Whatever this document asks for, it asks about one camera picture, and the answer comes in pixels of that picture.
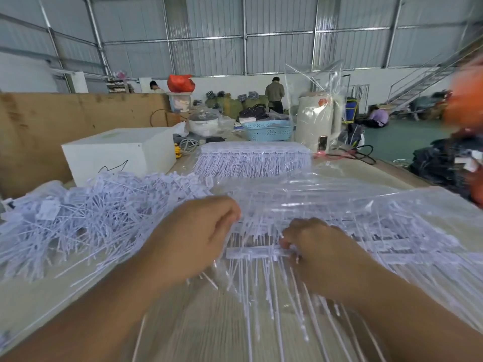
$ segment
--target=man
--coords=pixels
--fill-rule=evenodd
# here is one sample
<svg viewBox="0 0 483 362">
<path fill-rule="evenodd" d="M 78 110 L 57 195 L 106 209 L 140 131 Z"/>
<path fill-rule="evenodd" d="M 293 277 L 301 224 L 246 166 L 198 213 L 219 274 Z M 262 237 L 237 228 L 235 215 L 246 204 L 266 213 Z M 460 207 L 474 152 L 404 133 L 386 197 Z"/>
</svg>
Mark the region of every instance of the man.
<svg viewBox="0 0 483 362">
<path fill-rule="evenodd" d="M 161 89 L 158 85 L 157 85 L 157 82 L 156 81 L 151 81 L 149 83 L 149 87 L 151 88 L 151 90 L 153 90 L 153 93 L 158 93 L 158 94 L 163 94 L 165 93 L 166 91 L 164 91 L 163 89 Z"/>
<path fill-rule="evenodd" d="M 161 221 L 136 255 L 1 362 L 113 360 L 163 292 L 213 264 L 241 215 L 238 204 L 226 196 L 183 203 Z M 300 279 L 313 292 L 364 317 L 389 347 L 391 360 L 481 361 L 482 334 L 385 269 L 338 227 L 319 219 L 294 219 L 282 234 L 284 249 L 297 247 L 299 259 L 293 255 L 290 263 Z"/>
<path fill-rule="evenodd" d="M 272 83 L 266 87 L 265 95 L 269 99 L 269 111 L 273 110 L 279 114 L 284 113 L 281 99 L 285 96 L 284 86 L 280 83 L 280 78 L 274 77 Z"/>
<path fill-rule="evenodd" d="M 363 124 L 370 128 L 383 128 L 387 126 L 389 114 L 384 109 L 380 109 L 377 104 L 369 106 L 369 117 L 366 119 L 358 119 L 357 124 Z"/>
</svg>

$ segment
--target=dark clothing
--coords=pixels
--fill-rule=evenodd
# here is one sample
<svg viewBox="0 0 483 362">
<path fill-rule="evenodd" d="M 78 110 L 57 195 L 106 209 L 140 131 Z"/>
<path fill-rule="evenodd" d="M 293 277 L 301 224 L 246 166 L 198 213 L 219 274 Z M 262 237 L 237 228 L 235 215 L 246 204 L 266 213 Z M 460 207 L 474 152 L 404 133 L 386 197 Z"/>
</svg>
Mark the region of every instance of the dark clothing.
<svg viewBox="0 0 483 362">
<path fill-rule="evenodd" d="M 387 123 L 383 126 L 380 126 L 378 122 L 373 121 L 372 119 L 357 119 L 354 121 L 354 123 L 363 124 L 369 128 L 383 128 L 387 126 Z"/>
<path fill-rule="evenodd" d="M 271 101 L 270 103 L 271 103 L 270 104 L 271 106 L 270 106 L 269 111 L 273 110 L 274 112 L 277 112 L 279 114 L 283 114 L 284 113 L 284 107 L 281 104 L 281 100 L 279 100 L 279 101 Z"/>
</svg>

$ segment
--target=plastic storage bin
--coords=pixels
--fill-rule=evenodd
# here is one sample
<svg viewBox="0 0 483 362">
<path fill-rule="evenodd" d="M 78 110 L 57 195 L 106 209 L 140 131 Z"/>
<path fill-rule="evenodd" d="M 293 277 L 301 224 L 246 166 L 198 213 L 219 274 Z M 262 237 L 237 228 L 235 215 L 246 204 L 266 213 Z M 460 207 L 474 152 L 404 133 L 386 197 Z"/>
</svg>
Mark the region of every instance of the plastic storage bin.
<svg viewBox="0 0 483 362">
<path fill-rule="evenodd" d="M 290 121 L 258 121 L 243 123 L 250 141 L 286 141 L 292 137 L 294 125 Z"/>
<path fill-rule="evenodd" d="M 166 94 L 170 97 L 171 111 L 181 113 L 191 110 L 191 93 L 167 92 Z"/>
</svg>

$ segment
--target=clothing pile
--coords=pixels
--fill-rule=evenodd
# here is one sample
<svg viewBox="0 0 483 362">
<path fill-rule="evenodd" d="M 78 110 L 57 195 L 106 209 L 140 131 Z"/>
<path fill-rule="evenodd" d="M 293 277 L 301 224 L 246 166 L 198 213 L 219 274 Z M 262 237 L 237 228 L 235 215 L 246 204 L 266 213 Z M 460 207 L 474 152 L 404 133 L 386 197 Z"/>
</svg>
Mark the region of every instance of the clothing pile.
<svg viewBox="0 0 483 362">
<path fill-rule="evenodd" d="M 470 172 L 455 164 L 455 157 L 471 157 L 471 151 L 483 151 L 483 135 L 459 139 L 438 139 L 414 151 L 408 170 L 434 184 L 440 185 L 463 198 L 472 200 L 468 184 Z"/>
</svg>

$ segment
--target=sack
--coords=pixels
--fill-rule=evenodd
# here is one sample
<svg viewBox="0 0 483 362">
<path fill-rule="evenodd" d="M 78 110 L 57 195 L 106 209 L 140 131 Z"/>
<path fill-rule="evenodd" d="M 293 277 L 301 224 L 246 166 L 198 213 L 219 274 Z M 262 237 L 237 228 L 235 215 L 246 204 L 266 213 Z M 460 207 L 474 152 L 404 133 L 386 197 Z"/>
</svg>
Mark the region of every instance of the sack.
<svg viewBox="0 0 483 362">
<path fill-rule="evenodd" d="M 254 117 L 257 118 L 257 121 L 260 119 L 265 119 L 269 115 L 266 112 L 266 107 L 265 104 L 256 104 L 251 108 L 245 108 L 243 109 L 240 114 L 239 118 L 249 118 L 249 117 Z"/>
<path fill-rule="evenodd" d="M 173 93 L 191 93 L 196 85 L 190 77 L 191 75 L 170 75 L 167 82 L 168 89 Z"/>
</svg>

